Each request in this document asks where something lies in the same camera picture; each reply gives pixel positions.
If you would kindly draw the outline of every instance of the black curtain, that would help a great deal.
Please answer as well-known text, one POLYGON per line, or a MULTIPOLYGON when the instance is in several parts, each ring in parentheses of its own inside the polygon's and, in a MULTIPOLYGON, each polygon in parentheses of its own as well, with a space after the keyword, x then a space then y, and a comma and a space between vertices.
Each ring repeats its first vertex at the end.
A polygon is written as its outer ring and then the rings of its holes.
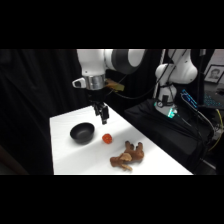
MULTIPOLYGON (((122 82, 121 94, 137 97, 155 84, 161 53, 147 51, 139 70, 122 82)), ((53 174, 49 118, 89 106, 85 90, 72 87, 80 77, 76 50, 0 50, 0 145, 30 174, 53 174)), ((120 81, 124 76, 107 71, 107 77, 120 81)), ((123 116, 152 94, 132 101, 112 93, 106 103, 123 116)))

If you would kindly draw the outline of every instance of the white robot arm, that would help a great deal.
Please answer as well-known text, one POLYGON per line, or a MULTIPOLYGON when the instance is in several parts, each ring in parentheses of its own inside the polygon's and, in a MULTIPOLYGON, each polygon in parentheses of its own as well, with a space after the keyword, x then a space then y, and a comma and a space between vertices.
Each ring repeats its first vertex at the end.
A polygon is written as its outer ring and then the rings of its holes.
POLYGON ((173 102, 177 91, 172 83, 190 84, 197 77, 198 71, 191 61, 191 49, 169 49, 168 55, 174 64, 163 64, 156 70, 156 77, 162 78, 155 107, 165 116, 173 118, 177 113, 173 102))
POLYGON ((75 88, 86 88, 96 115, 103 124, 109 118, 104 105, 105 73, 107 69, 129 75, 140 66, 146 49, 77 49, 83 78, 73 82, 75 88))

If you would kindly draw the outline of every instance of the small orange fruit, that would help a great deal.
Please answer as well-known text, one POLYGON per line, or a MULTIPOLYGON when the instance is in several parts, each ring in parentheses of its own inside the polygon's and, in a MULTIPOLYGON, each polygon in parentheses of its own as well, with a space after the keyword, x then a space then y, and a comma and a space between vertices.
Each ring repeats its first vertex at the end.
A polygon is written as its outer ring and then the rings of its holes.
POLYGON ((112 141, 113 141, 113 138, 111 137, 110 134, 106 134, 106 135, 104 135, 102 139, 103 139, 103 141, 104 141, 106 144, 110 144, 110 143, 112 143, 112 141))

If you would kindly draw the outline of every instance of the white table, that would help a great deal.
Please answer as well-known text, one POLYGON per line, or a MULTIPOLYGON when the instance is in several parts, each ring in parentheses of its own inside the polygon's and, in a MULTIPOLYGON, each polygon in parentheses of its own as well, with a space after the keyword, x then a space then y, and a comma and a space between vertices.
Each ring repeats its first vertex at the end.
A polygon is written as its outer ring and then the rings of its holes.
POLYGON ((102 125, 92 107, 50 119, 53 165, 55 175, 191 175, 191 173, 156 146, 151 140, 109 108, 110 119, 102 125), (89 122, 95 126, 95 135, 88 145, 78 145, 70 137, 71 129, 79 123, 89 122), (113 143, 102 141, 104 134, 111 134, 113 143), (133 163, 133 171, 113 168, 111 157, 125 150, 125 142, 135 146, 142 142, 145 158, 133 163))

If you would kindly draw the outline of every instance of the bowl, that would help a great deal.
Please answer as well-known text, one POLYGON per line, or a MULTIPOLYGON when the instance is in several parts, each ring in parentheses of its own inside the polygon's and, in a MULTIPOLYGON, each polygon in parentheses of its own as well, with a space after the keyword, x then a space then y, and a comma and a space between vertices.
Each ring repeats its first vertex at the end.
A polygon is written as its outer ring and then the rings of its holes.
POLYGON ((84 144, 92 140, 95 132, 95 127, 90 123, 82 123, 75 126, 71 132, 70 136, 78 143, 84 144))

